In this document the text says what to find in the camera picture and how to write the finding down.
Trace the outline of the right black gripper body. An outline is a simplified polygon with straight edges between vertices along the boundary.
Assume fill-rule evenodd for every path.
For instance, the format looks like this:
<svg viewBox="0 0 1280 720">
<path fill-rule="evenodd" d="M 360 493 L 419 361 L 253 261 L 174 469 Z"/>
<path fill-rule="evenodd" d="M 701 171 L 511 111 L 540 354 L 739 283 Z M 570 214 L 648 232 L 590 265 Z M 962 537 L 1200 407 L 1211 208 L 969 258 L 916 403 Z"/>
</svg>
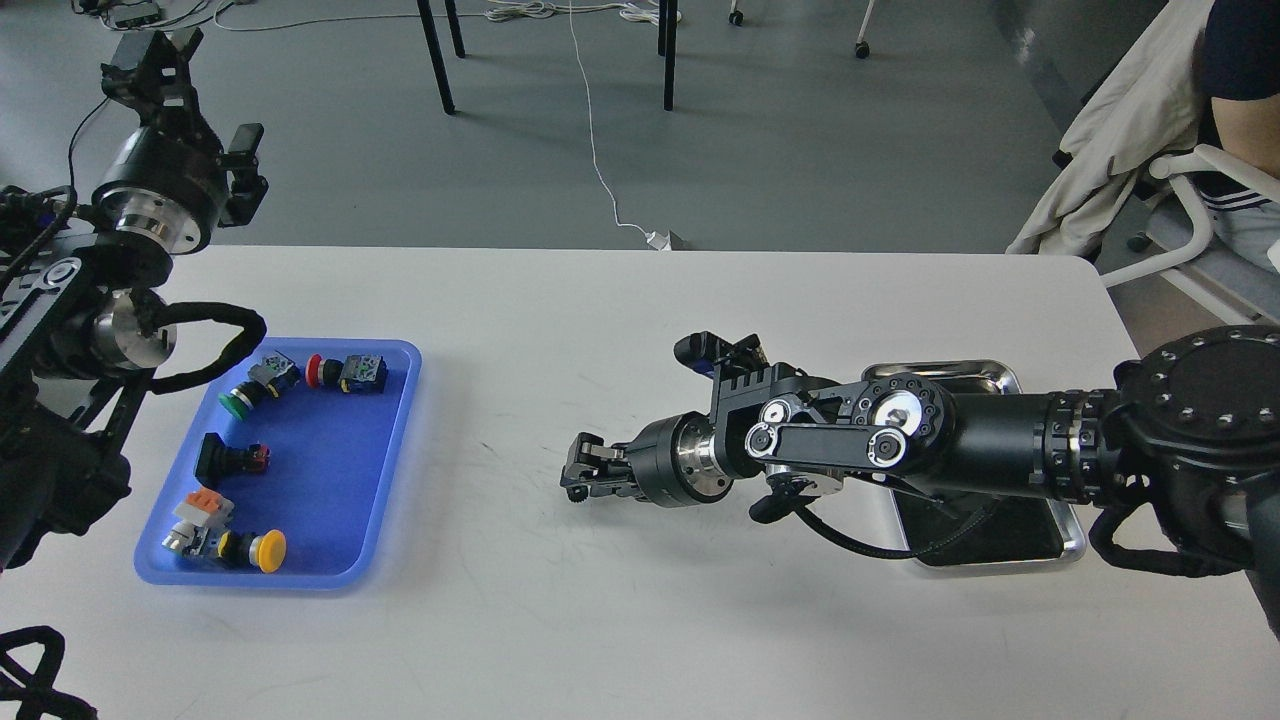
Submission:
<svg viewBox="0 0 1280 720">
<path fill-rule="evenodd" d="M 676 462 L 678 432 L 685 415 L 668 416 L 645 425 L 625 451 L 634 480 L 644 498 L 663 509 L 686 505 L 681 471 Z"/>
</svg>

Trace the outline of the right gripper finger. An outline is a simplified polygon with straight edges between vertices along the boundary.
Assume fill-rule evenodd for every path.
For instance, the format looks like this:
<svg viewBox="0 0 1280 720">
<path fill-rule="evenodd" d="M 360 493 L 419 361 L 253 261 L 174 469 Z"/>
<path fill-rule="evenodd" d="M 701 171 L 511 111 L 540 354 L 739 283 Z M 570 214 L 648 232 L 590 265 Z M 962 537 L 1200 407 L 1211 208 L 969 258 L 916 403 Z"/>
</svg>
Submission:
<svg viewBox="0 0 1280 720">
<path fill-rule="evenodd" d="M 562 475 L 559 486 L 572 503 L 581 503 L 588 498 L 621 497 L 641 498 L 641 491 L 634 477 L 627 473 L 616 473 L 595 477 L 570 477 Z"/>
<path fill-rule="evenodd" d="M 570 445 L 566 473 L 631 471 L 626 442 L 608 445 L 600 436 L 577 433 Z"/>
</svg>

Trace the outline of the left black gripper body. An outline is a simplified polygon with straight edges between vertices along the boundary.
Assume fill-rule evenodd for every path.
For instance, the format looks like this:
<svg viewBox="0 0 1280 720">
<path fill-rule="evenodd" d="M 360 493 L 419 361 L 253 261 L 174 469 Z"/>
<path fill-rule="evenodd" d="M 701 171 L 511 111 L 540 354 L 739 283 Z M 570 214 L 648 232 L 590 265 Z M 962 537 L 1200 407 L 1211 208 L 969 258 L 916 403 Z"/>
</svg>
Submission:
<svg viewBox="0 0 1280 720">
<path fill-rule="evenodd" d="M 137 129 L 92 193 L 113 231 L 154 241 L 170 255 L 205 249 L 228 199 L 216 161 L 154 128 Z"/>
</svg>

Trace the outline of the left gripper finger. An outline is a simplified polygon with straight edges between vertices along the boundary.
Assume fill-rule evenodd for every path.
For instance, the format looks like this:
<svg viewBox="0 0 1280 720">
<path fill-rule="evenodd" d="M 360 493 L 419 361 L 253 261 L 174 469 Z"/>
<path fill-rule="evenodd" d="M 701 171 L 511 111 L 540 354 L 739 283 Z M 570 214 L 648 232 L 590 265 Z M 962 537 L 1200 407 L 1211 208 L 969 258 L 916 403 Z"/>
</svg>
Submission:
<svg viewBox="0 0 1280 720">
<path fill-rule="evenodd" d="M 259 172 L 264 133 L 261 123 L 239 126 L 218 159 L 218 165 L 230 174 L 230 188 L 218 219 L 220 228 L 250 224 L 269 191 L 269 182 Z"/>
<path fill-rule="evenodd" d="M 142 128 L 164 136 L 205 136 L 206 120 L 189 76 L 204 32 L 184 28 L 125 32 L 101 69 L 106 99 L 133 110 Z"/>
</svg>

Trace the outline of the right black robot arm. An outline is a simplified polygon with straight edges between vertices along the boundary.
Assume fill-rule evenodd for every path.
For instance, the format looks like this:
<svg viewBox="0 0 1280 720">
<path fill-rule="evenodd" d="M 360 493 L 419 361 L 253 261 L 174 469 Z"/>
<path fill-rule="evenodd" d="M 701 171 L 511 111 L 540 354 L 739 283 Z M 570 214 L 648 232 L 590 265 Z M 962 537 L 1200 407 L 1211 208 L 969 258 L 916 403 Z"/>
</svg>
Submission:
<svg viewBox="0 0 1280 720">
<path fill-rule="evenodd" d="M 666 509 L 721 501 L 764 475 L 762 524 L 799 516 L 868 557 L 911 559 L 854 539 L 812 503 L 852 477 L 972 511 L 925 553 L 984 524 L 1002 498 L 1093 505 L 1089 530 L 1115 568 L 1166 577 L 1248 575 L 1277 628 L 1277 327 L 1221 325 L 1114 369 L 1112 389 L 961 393 L 924 372 L 841 384 L 771 363 L 756 334 L 708 331 L 675 359 L 712 382 L 709 413 L 653 421 L 631 441 L 575 437 L 568 500 L 630 497 Z"/>
</svg>

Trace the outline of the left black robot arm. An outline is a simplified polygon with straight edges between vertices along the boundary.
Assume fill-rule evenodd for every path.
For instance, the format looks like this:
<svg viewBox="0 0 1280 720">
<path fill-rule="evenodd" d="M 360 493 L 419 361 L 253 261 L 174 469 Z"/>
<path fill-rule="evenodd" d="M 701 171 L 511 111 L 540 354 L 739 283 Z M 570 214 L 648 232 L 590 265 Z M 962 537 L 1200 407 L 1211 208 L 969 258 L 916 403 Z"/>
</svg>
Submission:
<svg viewBox="0 0 1280 720">
<path fill-rule="evenodd" d="M 122 448 L 146 395 L 205 386 L 268 327 L 220 302 L 166 304 L 178 255 L 247 225 L 269 183 L 259 123 L 223 143 L 198 109 L 189 60 L 204 33 L 122 36 L 101 68 L 138 129 L 86 200 L 73 184 L 3 190 L 3 568 L 50 533 L 83 536 L 131 493 Z"/>
</svg>

